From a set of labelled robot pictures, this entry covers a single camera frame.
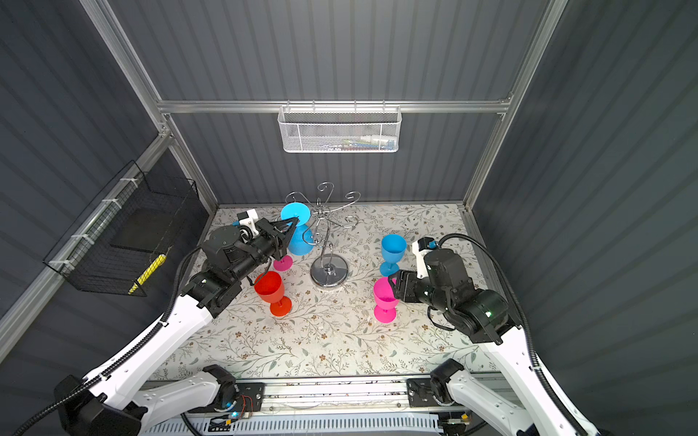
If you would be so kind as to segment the pink wine glass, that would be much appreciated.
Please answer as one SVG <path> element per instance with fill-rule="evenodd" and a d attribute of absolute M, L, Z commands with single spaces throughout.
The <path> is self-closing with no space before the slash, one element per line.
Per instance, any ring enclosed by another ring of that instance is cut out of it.
<path fill-rule="evenodd" d="M 285 272 L 290 270 L 294 265 L 294 259 L 290 255 L 284 256 L 281 260 L 274 260 L 273 267 L 276 272 Z"/>
<path fill-rule="evenodd" d="M 387 277 L 382 277 L 374 284 L 374 317 L 380 323 L 392 323 L 397 316 L 398 299 L 394 298 L 393 290 Z"/>

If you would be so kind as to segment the blue wine glass front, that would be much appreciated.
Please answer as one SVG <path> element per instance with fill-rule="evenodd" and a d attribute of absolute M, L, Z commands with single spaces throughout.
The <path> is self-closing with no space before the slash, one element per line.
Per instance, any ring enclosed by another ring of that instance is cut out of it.
<path fill-rule="evenodd" d="M 281 211 L 281 218 L 297 218 L 298 224 L 288 245 L 288 250 L 295 256 L 305 256 L 314 248 L 314 236 L 307 225 L 311 218 L 310 208 L 304 203 L 289 203 Z"/>

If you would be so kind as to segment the blue wine glass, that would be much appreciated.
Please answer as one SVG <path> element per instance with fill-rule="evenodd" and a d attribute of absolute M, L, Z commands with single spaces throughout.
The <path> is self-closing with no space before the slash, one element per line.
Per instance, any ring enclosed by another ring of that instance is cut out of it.
<path fill-rule="evenodd" d="M 314 248 L 314 236 L 307 225 L 311 218 L 310 208 L 304 203 L 289 203 L 281 211 L 281 218 L 297 218 L 298 224 L 288 245 L 288 250 L 295 256 L 305 256 Z"/>
<path fill-rule="evenodd" d="M 398 263 L 403 259 L 406 249 L 407 243 L 401 235 L 389 234 L 382 239 L 381 251 L 384 262 L 379 271 L 383 277 L 395 274 L 399 270 Z"/>

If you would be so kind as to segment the pink wine glass front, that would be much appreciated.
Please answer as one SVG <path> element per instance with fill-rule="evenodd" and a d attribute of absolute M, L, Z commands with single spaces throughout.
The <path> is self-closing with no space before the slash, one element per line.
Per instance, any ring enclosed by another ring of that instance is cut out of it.
<path fill-rule="evenodd" d="M 393 290 L 387 277 L 382 277 L 374 284 L 374 317 L 380 323 L 392 323 L 397 316 L 398 299 L 394 298 Z"/>

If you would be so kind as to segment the red wine glass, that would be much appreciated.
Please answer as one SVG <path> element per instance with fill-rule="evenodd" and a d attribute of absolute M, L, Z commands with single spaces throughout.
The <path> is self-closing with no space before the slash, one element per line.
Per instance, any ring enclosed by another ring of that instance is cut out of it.
<path fill-rule="evenodd" d="M 284 317 L 293 308 L 292 301 L 285 295 L 285 285 L 278 272 L 270 271 L 260 275 L 254 281 L 257 295 L 269 304 L 273 316 Z"/>

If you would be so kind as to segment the blue wine glass back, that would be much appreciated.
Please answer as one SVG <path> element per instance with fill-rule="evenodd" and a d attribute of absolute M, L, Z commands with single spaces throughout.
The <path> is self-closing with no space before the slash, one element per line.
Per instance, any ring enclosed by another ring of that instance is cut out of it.
<path fill-rule="evenodd" d="M 389 234 L 382 239 L 381 251 L 384 262 L 379 271 L 383 277 L 395 274 L 399 270 L 398 263 L 403 259 L 406 249 L 407 243 L 401 235 Z"/>

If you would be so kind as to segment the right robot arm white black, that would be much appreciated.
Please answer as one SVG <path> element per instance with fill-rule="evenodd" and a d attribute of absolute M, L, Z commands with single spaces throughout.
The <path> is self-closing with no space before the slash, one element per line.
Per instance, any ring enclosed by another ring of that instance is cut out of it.
<path fill-rule="evenodd" d="M 415 242 L 412 252 L 416 270 L 400 270 L 389 278 L 394 297 L 441 312 L 446 328 L 477 345 L 518 399 L 505 399 L 463 363 L 448 359 L 430 373 L 430 391 L 437 403 L 462 405 L 503 435 L 599 434 L 534 359 L 521 318 L 507 299 L 476 288 L 464 260 L 432 239 Z"/>

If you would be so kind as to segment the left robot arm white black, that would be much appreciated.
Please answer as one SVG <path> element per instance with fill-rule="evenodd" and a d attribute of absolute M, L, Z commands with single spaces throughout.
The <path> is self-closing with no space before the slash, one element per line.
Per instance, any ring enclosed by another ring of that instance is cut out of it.
<path fill-rule="evenodd" d="M 204 270 L 188 282 L 176 273 L 173 295 L 158 319 L 82 379 L 68 376 L 56 386 L 63 429 L 70 435 L 138 435 L 197 408 L 220 413 L 240 408 L 236 379 L 217 364 L 151 392 L 143 386 L 174 351 L 229 307 L 252 273 L 286 255 L 298 224 L 296 218 L 260 218 L 214 230 L 197 247 L 205 254 Z"/>

